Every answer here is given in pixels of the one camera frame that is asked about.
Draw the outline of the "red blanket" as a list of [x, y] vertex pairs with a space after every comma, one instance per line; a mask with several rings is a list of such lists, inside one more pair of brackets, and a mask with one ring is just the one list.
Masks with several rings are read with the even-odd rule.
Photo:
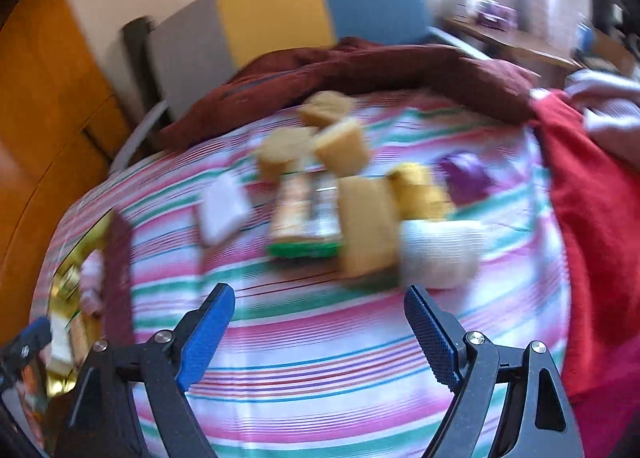
[[639, 453], [639, 173], [552, 91], [533, 103], [572, 298], [562, 379], [588, 457]]

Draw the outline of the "pink white striped sock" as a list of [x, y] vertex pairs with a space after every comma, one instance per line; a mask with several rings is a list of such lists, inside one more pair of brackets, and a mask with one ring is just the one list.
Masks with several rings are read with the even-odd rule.
[[80, 267], [80, 308], [86, 315], [100, 316], [103, 311], [102, 285], [105, 263], [101, 250], [93, 250]]

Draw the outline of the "yellow rolled sock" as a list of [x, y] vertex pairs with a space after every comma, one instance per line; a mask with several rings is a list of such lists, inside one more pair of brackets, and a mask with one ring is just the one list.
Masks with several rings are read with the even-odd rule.
[[446, 221], [454, 213], [447, 189], [435, 182], [431, 170], [420, 163], [399, 163], [385, 175], [399, 216], [404, 221]]

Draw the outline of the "yellow sponge block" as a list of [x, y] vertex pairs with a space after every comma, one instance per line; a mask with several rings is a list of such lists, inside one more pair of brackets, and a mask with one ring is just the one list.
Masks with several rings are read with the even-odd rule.
[[277, 183], [283, 174], [302, 170], [316, 133], [312, 126], [285, 126], [271, 132], [255, 150], [260, 178]]
[[298, 108], [305, 126], [324, 129], [349, 115], [354, 100], [340, 92], [321, 91], [308, 97]]

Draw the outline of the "grey yellow blue headboard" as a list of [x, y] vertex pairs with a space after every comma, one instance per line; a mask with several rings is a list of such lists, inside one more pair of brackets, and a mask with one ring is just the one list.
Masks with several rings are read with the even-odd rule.
[[153, 28], [148, 52], [178, 120], [263, 54], [331, 46], [346, 36], [416, 43], [431, 23], [426, 0], [195, 0]]

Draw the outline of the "purple box on desk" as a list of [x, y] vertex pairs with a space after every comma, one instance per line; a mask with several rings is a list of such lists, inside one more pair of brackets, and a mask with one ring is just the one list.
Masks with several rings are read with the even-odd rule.
[[476, 7], [477, 25], [504, 32], [518, 28], [518, 13], [495, 0], [480, 1]]

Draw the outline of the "cracker pack green edge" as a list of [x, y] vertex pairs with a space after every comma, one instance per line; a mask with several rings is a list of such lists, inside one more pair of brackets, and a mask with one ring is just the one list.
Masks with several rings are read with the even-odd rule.
[[342, 245], [336, 178], [326, 171], [286, 174], [280, 181], [269, 225], [270, 256], [334, 258]]

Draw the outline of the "wooden side desk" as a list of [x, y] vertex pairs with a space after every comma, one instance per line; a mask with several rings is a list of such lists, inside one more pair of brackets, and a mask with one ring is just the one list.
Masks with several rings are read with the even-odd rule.
[[599, 69], [633, 78], [637, 65], [622, 44], [596, 33], [592, 52], [577, 58], [571, 50], [555, 48], [531, 34], [514, 30], [509, 32], [475, 25], [467, 20], [445, 18], [445, 29], [456, 36], [480, 42], [487, 55], [515, 62], [537, 71], [545, 85], [560, 88], [564, 79], [579, 69]]

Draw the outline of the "gold maroon gift box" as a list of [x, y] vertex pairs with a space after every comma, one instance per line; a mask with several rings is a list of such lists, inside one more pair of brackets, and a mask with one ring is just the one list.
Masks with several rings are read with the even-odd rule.
[[54, 449], [91, 345], [99, 339], [134, 343], [131, 244], [131, 225], [109, 210], [72, 245], [52, 276], [47, 303], [52, 341], [32, 366], [43, 396], [32, 405], [32, 414], [46, 452]]

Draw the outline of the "striped bed sheet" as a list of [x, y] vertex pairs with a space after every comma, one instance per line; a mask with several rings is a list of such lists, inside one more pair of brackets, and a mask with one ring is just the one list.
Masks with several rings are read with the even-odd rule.
[[[459, 206], [482, 223], [475, 279], [437, 296], [465, 328], [497, 344], [541, 340], [562, 363], [570, 324], [564, 244], [548, 195], [550, 176], [529, 126], [507, 126], [429, 92], [378, 94], [357, 114], [371, 149], [370, 176], [403, 162], [474, 152], [496, 186]], [[72, 245], [108, 210], [132, 227], [134, 336], [175, 326], [220, 282], [234, 317], [204, 379], [188, 397], [221, 457], [409, 457], [423, 452], [450, 394], [427, 367], [390, 274], [344, 282], [327, 260], [278, 262], [266, 243], [274, 189], [258, 178], [255, 150], [293, 108], [178, 155], [155, 155], [110, 178], [58, 223], [32, 298], [48, 290]], [[220, 174], [236, 174], [253, 211], [215, 247], [201, 241], [196, 205]]]

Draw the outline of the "orange wooden wardrobe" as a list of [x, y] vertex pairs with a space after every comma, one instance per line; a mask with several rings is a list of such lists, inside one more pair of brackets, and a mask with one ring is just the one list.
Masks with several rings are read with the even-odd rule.
[[19, 0], [1, 29], [1, 339], [28, 323], [55, 227], [131, 131], [67, 0]]

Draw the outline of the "large tan sponge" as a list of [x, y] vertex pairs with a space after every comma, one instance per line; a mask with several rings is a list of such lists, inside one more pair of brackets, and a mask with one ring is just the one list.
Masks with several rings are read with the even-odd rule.
[[396, 266], [400, 219], [388, 181], [366, 176], [339, 178], [337, 205], [343, 276], [360, 278]]

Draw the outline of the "white soap bar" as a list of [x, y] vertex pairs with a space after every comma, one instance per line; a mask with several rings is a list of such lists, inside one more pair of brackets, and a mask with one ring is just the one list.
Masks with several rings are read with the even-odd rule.
[[235, 235], [250, 219], [252, 205], [240, 178], [233, 172], [217, 176], [201, 192], [196, 218], [201, 241], [215, 247]]

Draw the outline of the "purple snack packet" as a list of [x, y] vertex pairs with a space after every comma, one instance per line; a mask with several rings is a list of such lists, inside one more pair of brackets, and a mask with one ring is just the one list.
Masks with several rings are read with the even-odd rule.
[[453, 152], [440, 158], [436, 166], [456, 206], [485, 199], [494, 184], [483, 161], [474, 152]]

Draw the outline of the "maroon jacket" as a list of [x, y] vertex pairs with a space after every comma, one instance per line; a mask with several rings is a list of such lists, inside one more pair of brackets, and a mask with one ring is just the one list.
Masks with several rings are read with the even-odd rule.
[[332, 48], [290, 48], [262, 55], [160, 131], [164, 148], [183, 150], [224, 135], [320, 91], [367, 95], [430, 88], [506, 123], [534, 118], [529, 70], [500, 59], [480, 60], [442, 44], [391, 45], [348, 36]]

